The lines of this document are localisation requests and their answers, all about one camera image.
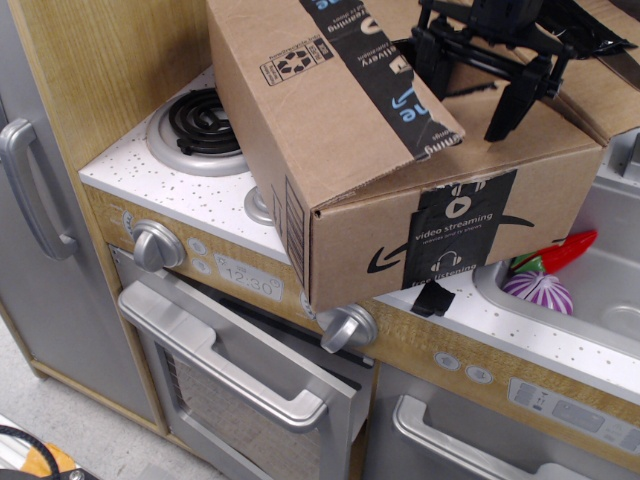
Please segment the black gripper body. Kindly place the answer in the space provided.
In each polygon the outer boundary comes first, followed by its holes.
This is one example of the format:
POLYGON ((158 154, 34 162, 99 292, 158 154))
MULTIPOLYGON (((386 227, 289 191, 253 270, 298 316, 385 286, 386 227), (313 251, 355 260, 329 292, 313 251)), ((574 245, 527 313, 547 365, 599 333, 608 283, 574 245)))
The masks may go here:
MULTIPOLYGON (((503 45, 509 50, 529 49, 536 53, 536 57, 551 59, 549 89, 545 96, 553 98, 558 94, 562 75, 569 60, 575 57, 575 50, 538 29, 536 21, 542 7, 540 1, 474 1, 469 6, 447 1, 422 1, 420 5, 421 13, 415 27, 452 27, 455 30, 453 38, 445 41, 447 54, 453 62, 463 62, 509 81, 509 75, 521 65, 480 48, 472 43, 472 39, 479 37, 491 46, 503 45)), ((412 32, 409 58, 413 65, 412 32)))

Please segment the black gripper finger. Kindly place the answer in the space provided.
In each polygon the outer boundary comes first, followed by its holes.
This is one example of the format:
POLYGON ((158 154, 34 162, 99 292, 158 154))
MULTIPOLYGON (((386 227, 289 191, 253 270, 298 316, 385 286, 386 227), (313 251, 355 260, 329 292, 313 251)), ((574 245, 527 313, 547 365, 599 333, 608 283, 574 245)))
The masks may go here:
POLYGON ((455 30, 452 27, 414 27, 411 32, 415 52, 413 68, 432 93, 442 100, 446 96, 453 69, 445 41, 453 38, 455 30))
POLYGON ((484 139, 488 142, 505 140, 517 128, 530 108, 548 92, 552 62, 538 56, 509 75, 484 139))

